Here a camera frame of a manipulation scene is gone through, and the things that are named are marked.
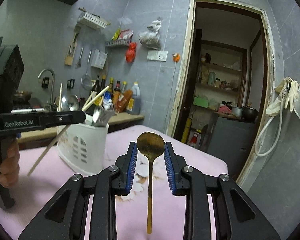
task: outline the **light switch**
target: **light switch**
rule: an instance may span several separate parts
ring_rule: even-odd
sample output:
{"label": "light switch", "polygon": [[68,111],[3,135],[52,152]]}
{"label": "light switch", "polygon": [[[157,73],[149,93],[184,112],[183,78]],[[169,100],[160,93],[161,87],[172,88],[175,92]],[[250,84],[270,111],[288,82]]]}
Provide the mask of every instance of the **light switch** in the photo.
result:
{"label": "light switch", "polygon": [[168,52],[167,51],[158,51],[157,60],[158,61],[167,61]]}
{"label": "light switch", "polygon": [[157,60],[158,51],[157,50],[149,50],[147,60]]}

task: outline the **screw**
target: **screw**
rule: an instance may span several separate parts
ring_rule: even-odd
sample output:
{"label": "screw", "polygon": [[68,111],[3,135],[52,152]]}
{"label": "screw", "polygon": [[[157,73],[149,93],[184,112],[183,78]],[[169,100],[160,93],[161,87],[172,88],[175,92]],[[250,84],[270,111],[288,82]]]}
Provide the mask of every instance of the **screw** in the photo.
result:
{"label": "screw", "polygon": [[78,180],[81,179],[81,175],[80,175],[80,174],[74,174],[74,175],[72,175],[71,179],[72,179],[73,181],[78,181]]}
{"label": "screw", "polygon": [[221,174],[220,175],[220,179],[222,179],[223,181],[228,181],[229,180],[229,176],[227,174]]}
{"label": "screw", "polygon": [[114,172],[114,171],[117,171],[118,170],[118,167],[115,166],[115,165],[111,165],[109,168],[108,168],[109,171],[111,172]]}
{"label": "screw", "polygon": [[183,168],[183,170],[184,170],[185,172],[192,172],[192,171],[193,171],[193,168],[192,168],[191,166],[186,166],[186,167]]}

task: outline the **white bottle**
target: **white bottle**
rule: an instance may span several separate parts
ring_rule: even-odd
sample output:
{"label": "white bottle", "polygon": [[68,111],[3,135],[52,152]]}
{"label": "white bottle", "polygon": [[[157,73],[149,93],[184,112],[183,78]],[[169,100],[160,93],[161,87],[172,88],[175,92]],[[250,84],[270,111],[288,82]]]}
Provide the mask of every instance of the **white bottle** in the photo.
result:
{"label": "white bottle", "polygon": [[135,82],[131,88],[133,95],[127,105],[126,112],[128,114],[138,115],[141,108],[140,88],[138,82]]}

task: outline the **shower hose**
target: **shower hose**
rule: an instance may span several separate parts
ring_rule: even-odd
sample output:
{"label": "shower hose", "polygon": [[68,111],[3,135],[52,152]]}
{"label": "shower hose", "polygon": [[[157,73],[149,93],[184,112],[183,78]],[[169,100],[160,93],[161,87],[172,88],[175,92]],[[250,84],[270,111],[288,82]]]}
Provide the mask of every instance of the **shower hose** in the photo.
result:
{"label": "shower hose", "polygon": [[256,156],[258,157],[264,157],[264,156],[267,156],[270,152],[273,151],[273,149],[275,148],[275,146],[277,145],[278,141],[279,141],[279,137],[280,137],[280,133],[281,133],[281,126],[282,126],[282,111],[283,111],[283,103],[284,103],[284,100],[286,98],[286,95],[288,93],[288,90],[289,90],[289,86],[287,86],[283,92],[282,92],[282,100],[281,100],[281,103],[280,103],[280,114],[279,114],[279,129],[278,129],[278,134],[277,134],[277,137],[274,141],[274,144],[272,145],[272,147],[266,151],[265,153],[260,153],[260,150],[261,150],[261,146],[258,150],[258,144],[259,144],[259,141],[262,137],[262,135],[265,133],[266,129],[268,128],[268,126],[270,125],[270,123],[272,122],[272,120],[274,119],[274,116],[272,116],[269,121],[267,122],[267,124],[263,127],[263,129],[261,130],[261,132],[259,133],[258,137],[257,137],[257,140],[254,144],[254,153]]}

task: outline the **pink cloth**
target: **pink cloth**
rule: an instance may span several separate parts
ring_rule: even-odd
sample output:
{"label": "pink cloth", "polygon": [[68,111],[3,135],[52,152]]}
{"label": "pink cloth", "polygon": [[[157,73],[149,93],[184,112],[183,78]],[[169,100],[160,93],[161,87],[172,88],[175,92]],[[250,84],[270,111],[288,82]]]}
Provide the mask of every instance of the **pink cloth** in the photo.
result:
{"label": "pink cloth", "polygon": [[[175,153],[183,156],[188,165],[196,167],[202,173],[215,177],[227,173],[227,166],[222,160],[142,125],[107,135],[104,166],[113,165],[118,156],[126,153],[129,143],[136,141],[138,136],[146,131],[156,132],[166,142],[170,141]],[[18,185],[11,189],[16,205],[8,211],[0,209],[0,223],[13,239],[18,239],[22,230],[37,212],[75,173],[59,158],[56,147],[53,147],[31,177],[27,177],[27,172],[42,151],[43,148],[37,148],[20,152],[20,180]],[[174,197],[171,194],[167,177],[154,180],[152,234],[147,235],[146,233],[147,190],[145,190],[135,196],[132,201],[116,201],[118,239],[181,240],[184,229],[185,203],[185,197]],[[210,209],[210,216],[214,221],[212,209]],[[89,239],[89,217],[88,211],[85,239]],[[215,231],[214,223],[212,223],[212,231]]]}

